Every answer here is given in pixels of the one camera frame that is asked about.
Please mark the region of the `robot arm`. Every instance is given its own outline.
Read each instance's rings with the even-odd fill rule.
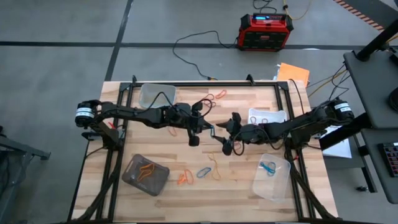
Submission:
[[[232,114],[232,119],[217,126],[225,128],[229,132],[228,139],[213,136],[223,144],[223,153],[231,155],[234,150],[234,142],[242,141],[244,144],[271,144],[280,139],[286,140],[292,149],[297,149],[309,142],[312,135],[325,133],[325,129],[331,125],[341,126],[352,122],[354,114],[347,102],[339,99],[327,101],[317,106],[312,111],[290,119],[283,123],[247,124],[242,126],[238,113]]]
[[[166,126],[186,129],[189,136],[189,145],[198,146],[199,137],[196,134],[212,128],[212,125],[201,116],[203,108],[201,101],[192,108],[186,103],[177,103],[173,106],[160,108],[138,109],[115,105],[111,102],[98,100],[84,101],[78,104],[75,122],[78,127],[90,127],[103,138],[104,147],[119,147],[119,131],[109,128],[103,120],[106,118],[120,118],[129,121],[138,121],[146,126],[159,129]]]

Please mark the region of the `clear plastic container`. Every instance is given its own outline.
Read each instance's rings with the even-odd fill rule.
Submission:
[[[275,173],[270,173],[264,165],[274,168]],[[287,160],[263,154],[259,161],[256,176],[253,181],[253,192],[273,202],[282,202],[285,199],[287,181],[290,174],[290,163]]]
[[[172,85],[145,83],[141,86],[139,104],[143,108],[148,108],[160,92],[164,92],[170,102],[174,104],[176,91],[176,87]],[[170,106],[169,102],[167,102],[166,97],[163,94],[159,95],[151,108],[160,108],[161,106]]]
[[[282,123],[287,120],[285,111],[261,111],[254,108],[249,109],[248,124],[260,123]]]

